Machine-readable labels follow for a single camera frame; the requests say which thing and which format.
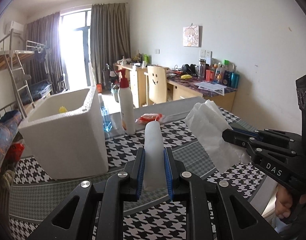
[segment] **red plastic package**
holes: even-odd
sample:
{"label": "red plastic package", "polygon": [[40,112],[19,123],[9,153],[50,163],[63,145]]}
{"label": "red plastic package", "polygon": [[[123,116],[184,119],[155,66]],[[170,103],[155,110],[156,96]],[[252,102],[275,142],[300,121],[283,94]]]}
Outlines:
{"label": "red plastic package", "polygon": [[140,124],[147,124],[151,121],[158,121],[162,119],[162,114],[143,114],[139,119],[137,119],[135,122]]}
{"label": "red plastic package", "polygon": [[10,146],[9,150],[7,151],[5,159],[17,163],[20,160],[23,151],[24,151],[23,144],[14,143]]}

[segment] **curtain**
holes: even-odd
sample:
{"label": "curtain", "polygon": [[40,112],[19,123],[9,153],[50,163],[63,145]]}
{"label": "curtain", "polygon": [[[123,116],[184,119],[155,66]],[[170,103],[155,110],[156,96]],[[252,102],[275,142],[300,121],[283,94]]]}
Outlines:
{"label": "curtain", "polygon": [[130,31],[125,3],[94,4],[90,27],[91,63],[95,81],[102,83],[102,70],[106,64],[129,58]]}
{"label": "curtain", "polygon": [[[29,23],[25,36],[26,40],[47,44],[47,47],[51,49],[48,55],[48,66],[54,93],[56,93],[57,82],[64,73],[61,59],[59,24],[60,12],[56,12]],[[26,64],[25,70],[26,74],[31,75],[31,84],[47,79],[44,63],[38,63],[33,59]]]}

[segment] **bed ladder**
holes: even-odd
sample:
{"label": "bed ladder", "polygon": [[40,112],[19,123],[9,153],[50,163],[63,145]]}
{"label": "bed ladder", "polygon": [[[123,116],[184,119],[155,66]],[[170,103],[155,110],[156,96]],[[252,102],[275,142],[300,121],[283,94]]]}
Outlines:
{"label": "bed ladder", "polygon": [[[22,63],[21,63],[20,58],[19,58],[17,53],[15,54],[15,59],[16,59],[18,65],[19,65],[19,67],[17,67],[17,68],[13,68],[13,57],[9,58],[10,62],[11,62],[11,66],[10,66],[10,64],[9,64],[9,62],[7,60],[6,55],[4,55],[4,57],[5,57],[4,60],[7,62],[7,65],[8,65],[8,70],[9,70],[9,73],[10,73],[10,76],[11,76],[11,81],[12,81],[12,86],[13,86],[14,94],[15,94],[16,99],[17,99],[16,101],[19,104],[19,109],[20,109],[20,111],[22,113],[23,118],[27,118],[27,114],[25,112],[24,105],[22,103],[22,100],[21,100],[19,92],[22,91],[23,89],[26,89],[26,91],[27,91],[27,93],[29,95],[29,99],[31,100],[30,105],[32,105],[33,108],[35,108],[35,104],[34,104],[34,101],[33,101],[33,98],[32,98],[32,95],[31,95],[31,92],[30,92],[30,89],[29,89],[29,86],[28,86],[28,82],[27,82],[27,80],[30,79],[31,76],[25,74],[23,66],[22,66]],[[13,72],[16,72],[16,71],[21,71],[23,73],[23,84],[24,85],[22,87],[20,87],[20,88],[17,88],[16,82],[15,82],[15,79],[14,79],[14,75],[13,75]]]}

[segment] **teal canister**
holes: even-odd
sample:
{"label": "teal canister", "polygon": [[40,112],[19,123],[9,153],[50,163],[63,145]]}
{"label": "teal canister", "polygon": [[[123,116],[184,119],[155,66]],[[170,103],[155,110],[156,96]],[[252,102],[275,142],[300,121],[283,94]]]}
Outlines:
{"label": "teal canister", "polygon": [[231,88],[237,88],[238,80],[240,79],[240,75],[237,73],[231,74]]}

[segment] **canvas picture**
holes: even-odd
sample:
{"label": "canvas picture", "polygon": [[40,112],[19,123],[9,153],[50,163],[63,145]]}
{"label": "canvas picture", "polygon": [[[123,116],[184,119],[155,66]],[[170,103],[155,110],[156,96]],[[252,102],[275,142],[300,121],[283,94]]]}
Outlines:
{"label": "canvas picture", "polygon": [[189,26],[183,28],[183,46],[198,47],[199,46],[199,26]]}

